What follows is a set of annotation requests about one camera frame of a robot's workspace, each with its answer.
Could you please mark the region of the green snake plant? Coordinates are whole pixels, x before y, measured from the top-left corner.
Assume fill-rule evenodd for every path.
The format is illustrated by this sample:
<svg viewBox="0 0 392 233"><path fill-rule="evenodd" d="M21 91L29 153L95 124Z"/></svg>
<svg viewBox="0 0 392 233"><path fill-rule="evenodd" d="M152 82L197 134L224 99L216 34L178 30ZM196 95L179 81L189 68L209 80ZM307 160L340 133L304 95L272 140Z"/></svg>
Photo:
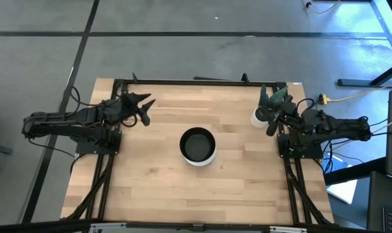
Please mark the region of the green snake plant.
<svg viewBox="0 0 392 233"><path fill-rule="evenodd" d="M278 91L274 92L271 96L267 94L267 88L262 85L260 89L259 107L269 107L271 105L279 105L284 102L284 99L288 96L288 87L283 87Z"/></svg>

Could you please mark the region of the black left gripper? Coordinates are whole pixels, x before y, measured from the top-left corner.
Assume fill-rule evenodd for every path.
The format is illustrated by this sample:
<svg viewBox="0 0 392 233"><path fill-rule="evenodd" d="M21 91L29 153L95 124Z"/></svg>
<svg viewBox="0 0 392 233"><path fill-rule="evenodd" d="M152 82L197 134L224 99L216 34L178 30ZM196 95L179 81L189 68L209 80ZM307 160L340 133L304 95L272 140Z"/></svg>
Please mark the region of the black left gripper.
<svg viewBox="0 0 392 233"><path fill-rule="evenodd" d="M137 115L140 116L141 122L144 126L150 125L150 117L148 116L148 110L155 103L155 99L143 104L141 107L138 106L138 103L148 98L151 94L135 94L135 93L126 93L122 97L122 110L124 111L124 116L122 118L121 124L125 127L134 127L137 122ZM124 123L125 120L128 120L130 117L133 117L133 124Z"/></svg>

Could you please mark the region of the black bowl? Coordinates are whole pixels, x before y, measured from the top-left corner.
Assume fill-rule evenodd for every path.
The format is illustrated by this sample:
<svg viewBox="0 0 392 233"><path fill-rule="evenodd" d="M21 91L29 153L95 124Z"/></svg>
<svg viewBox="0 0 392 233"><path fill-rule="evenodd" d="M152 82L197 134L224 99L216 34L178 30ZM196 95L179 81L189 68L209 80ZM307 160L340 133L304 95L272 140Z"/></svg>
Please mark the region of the black bowl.
<svg viewBox="0 0 392 233"><path fill-rule="evenodd" d="M179 149L185 153L199 153L206 155L216 150L216 141L213 134L205 128L195 127L184 132L179 141Z"/></svg>

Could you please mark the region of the white plant pot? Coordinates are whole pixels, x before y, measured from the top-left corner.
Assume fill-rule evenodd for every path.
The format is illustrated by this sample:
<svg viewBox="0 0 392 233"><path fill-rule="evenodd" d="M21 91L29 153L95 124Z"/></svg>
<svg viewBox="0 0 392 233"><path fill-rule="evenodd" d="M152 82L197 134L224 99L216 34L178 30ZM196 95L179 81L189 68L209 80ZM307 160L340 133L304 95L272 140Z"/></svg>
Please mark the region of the white plant pot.
<svg viewBox="0 0 392 233"><path fill-rule="evenodd" d="M257 119L257 110L259 108L257 108L256 110L253 111L250 121L251 121L251 125L254 126L255 128L265 128L268 127L269 125L269 120L258 120Z"/></svg>

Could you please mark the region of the black crossbar with silver brackets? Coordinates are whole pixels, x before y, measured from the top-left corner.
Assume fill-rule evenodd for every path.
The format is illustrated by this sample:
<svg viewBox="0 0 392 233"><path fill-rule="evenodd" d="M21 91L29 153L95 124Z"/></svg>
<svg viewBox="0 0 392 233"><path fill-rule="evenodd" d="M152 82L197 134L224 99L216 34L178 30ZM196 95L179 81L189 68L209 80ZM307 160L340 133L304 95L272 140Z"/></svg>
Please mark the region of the black crossbar with silver brackets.
<svg viewBox="0 0 392 233"><path fill-rule="evenodd" d="M146 223L146 222L111 222L99 219L64 219L37 223L0 225L0 233L74 233L87 230L106 230L110 228L154 228L189 230L205 232L207 230L260 231L265 233L392 233L392 227L385 231L364 230L340 227L335 224L316 225L296 223L293 225L244 225L244 224L205 224L205 223Z"/></svg>

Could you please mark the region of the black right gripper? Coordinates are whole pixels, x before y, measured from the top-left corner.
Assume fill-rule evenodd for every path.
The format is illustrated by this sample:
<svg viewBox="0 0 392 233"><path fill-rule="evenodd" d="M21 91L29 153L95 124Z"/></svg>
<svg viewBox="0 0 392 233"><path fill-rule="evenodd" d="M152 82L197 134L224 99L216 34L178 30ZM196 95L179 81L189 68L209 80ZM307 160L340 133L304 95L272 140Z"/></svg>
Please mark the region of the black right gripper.
<svg viewBox="0 0 392 233"><path fill-rule="evenodd" d="M296 104L293 102L282 102L279 105L273 105L272 103L265 103L262 108L257 110L258 120L269 120L269 125L266 130L267 136L274 136L278 123L281 118L292 115L296 110Z"/></svg>

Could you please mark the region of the black standing desk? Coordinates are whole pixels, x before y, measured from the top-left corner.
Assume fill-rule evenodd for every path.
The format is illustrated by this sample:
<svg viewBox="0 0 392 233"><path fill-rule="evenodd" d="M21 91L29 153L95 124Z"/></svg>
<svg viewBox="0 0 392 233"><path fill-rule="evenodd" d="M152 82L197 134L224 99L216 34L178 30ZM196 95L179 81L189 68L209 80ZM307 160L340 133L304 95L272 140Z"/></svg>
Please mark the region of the black standing desk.
<svg viewBox="0 0 392 233"><path fill-rule="evenodd" d="M342 87L384 87L384 84L392 79L392 67L383 72L374 80L338 79L337 85Z"/></svg>

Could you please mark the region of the white paper sheet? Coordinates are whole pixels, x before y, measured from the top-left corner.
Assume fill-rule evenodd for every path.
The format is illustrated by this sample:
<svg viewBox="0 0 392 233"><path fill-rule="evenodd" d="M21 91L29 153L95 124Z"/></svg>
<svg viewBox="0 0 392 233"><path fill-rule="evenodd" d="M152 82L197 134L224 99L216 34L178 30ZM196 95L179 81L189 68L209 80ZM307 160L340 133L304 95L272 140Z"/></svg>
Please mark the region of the white paper sheet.
<svg viewBox="0 0 392 233"><path fill-rule="evenodd" d="M351 205L356 191L357 182L357 180L351 180L345 183L333 184L327 188L327 192L344 203Z"/></svg>

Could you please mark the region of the white bowl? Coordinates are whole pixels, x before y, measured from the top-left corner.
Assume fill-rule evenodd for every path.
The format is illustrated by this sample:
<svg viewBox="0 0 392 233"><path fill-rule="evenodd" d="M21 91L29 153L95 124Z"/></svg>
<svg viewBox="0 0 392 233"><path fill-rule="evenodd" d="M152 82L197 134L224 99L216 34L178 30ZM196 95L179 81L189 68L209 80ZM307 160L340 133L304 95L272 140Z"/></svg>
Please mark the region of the white bowl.
<svg viewBox="0 0 392 233"><path fill-rule="evenodd" d="M208 152L206 155L201 155L199 153L185 153L183 157L192 166L207 166L216 158L216 150L212 153Z"/></svg>

